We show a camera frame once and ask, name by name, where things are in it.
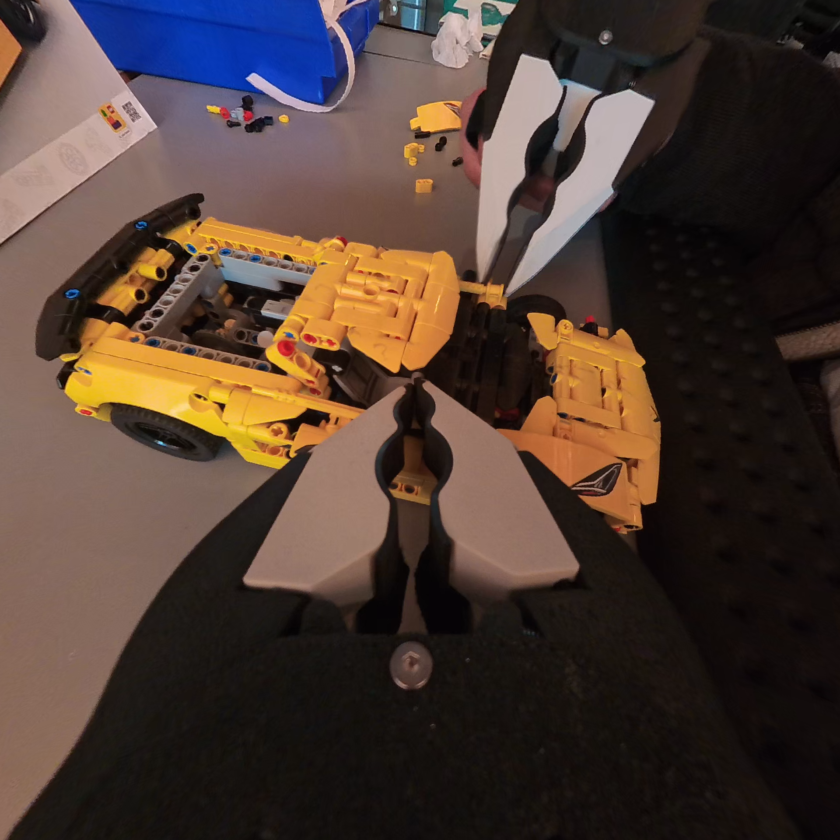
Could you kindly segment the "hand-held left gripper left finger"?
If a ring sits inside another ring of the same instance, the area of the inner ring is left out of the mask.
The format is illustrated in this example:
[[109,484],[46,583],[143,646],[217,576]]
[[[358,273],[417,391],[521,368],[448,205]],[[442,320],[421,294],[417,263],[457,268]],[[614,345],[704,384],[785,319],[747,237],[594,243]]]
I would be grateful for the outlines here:
[[243,583],[355,612],[358,631],[394,634],[408,577],[391,483],[404,466],[413,388],[401,385],[294,458],[298,477]]

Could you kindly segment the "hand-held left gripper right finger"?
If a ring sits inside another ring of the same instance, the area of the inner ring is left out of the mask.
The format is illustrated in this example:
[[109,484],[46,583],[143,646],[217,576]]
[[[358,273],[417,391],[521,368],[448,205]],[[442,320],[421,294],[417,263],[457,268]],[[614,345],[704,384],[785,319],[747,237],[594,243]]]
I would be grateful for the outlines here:
[[415,592],[431,634],[467,634],[474,609],[573,582],[581,570],[515,445],[415,381],[423,461],[435,477]]

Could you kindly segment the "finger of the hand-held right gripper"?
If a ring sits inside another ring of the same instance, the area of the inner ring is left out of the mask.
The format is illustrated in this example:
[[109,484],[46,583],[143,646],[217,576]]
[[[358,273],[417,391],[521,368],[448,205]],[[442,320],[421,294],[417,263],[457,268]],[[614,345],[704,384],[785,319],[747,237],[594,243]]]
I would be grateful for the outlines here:
[[533,146],[548,126],[549,144],[558,130],[564,86],[547,59],[519,57],[497,120],[482,150],[476,264],[489,281],[507,236],[511,210],[530,176]]
[[[524,287],[602,208],[615,192],[622,166],[655,108],[655,100],[632,89],[604,94],[589,88],[564,88],[553,143],[577,117],[565,147],[571,162],[553,181],[542,221],[522,244],[511,268],[507,291]],[[533,146],[530,175],[537,171],[538,140]]]

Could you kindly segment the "yellow brick toy car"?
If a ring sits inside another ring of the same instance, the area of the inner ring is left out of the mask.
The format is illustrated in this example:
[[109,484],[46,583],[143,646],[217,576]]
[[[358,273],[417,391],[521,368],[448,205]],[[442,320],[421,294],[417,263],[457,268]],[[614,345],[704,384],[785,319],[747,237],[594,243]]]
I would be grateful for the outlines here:
[[661,431],[622,329],[509,299],[452,257],[202,218],[128,222],[45,301],[35,351],[76,413],[192,462],[288,465],[421,374],[541,460],[617,532],[658,493]]

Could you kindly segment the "person's right forearm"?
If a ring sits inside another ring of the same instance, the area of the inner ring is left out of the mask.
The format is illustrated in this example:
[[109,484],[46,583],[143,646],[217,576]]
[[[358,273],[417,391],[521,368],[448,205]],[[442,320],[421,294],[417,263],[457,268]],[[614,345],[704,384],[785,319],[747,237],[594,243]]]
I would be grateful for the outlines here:
[[665,146],[622,210],[723,235],[788,358],[838,357],[838,69],[705,25],[710,44]]

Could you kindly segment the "person's right hand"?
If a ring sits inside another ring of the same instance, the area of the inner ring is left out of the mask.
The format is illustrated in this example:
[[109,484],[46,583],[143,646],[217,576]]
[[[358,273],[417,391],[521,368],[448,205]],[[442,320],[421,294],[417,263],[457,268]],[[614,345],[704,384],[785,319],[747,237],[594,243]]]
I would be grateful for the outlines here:
[[[459,154],[463,158],[465,176],[475,187],[480,186],[484,141],[480,130],[484,119],[486,88],[473,91],[460,107],[461,130],[459,132]],[[543,209],[553,188],[552,177],[542,170],[535,171],[524,183],[518,204],[534,212]]]

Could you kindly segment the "yellow curved brick panel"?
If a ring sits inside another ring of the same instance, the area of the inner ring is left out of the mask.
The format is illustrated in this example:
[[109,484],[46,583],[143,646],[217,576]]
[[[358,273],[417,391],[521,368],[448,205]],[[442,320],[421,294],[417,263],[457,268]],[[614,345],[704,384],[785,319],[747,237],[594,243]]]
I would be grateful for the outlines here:
[[416,107],[409,128],[415,133],[451,133],[461,130],[462,101],[444,100],[425,103]]

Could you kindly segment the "teal box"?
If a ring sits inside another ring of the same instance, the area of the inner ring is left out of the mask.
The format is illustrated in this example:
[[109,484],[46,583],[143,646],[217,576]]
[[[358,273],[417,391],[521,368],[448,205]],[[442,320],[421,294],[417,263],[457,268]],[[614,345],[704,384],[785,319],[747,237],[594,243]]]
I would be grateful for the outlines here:
[[480,11],[482,25],[490,27],[501,25],[509,16],[517,1],[444,1],[445,14],[469,16],[473,11]]

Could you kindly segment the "crumpled white tissue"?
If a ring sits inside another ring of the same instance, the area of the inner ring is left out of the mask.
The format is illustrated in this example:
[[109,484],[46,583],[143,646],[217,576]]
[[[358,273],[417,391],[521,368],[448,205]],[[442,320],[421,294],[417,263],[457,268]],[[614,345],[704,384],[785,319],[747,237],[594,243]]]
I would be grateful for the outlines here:
[[432,58],[450,69],[465,67],[469,58],[483,50],[480,9],[471,9],[467,16],[450,12],[442,16],[437,36],[432,43]]

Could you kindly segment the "pile of small brick pieces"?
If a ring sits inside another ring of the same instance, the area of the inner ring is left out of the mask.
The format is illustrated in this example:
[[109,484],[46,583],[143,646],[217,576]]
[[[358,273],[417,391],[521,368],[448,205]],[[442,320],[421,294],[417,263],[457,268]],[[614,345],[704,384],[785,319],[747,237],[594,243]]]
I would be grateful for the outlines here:
[[266,128],[277,124],[288,124],[290,117],[286,114],[273,115],[270,113],[258,114],[255,111],[255,100],[252,95],[242,96],[239,105],[228,108],[215,103],[205,106],[206,112],[220,118],[230,129],[243,129],[246,133],[263,133]]

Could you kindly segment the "toy car picture box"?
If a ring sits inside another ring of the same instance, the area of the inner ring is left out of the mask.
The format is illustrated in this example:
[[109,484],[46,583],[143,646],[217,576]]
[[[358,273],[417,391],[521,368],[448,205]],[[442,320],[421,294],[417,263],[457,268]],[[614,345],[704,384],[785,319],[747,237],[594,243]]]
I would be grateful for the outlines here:
[[155,130],[70,2],[2,2],[2,242]]

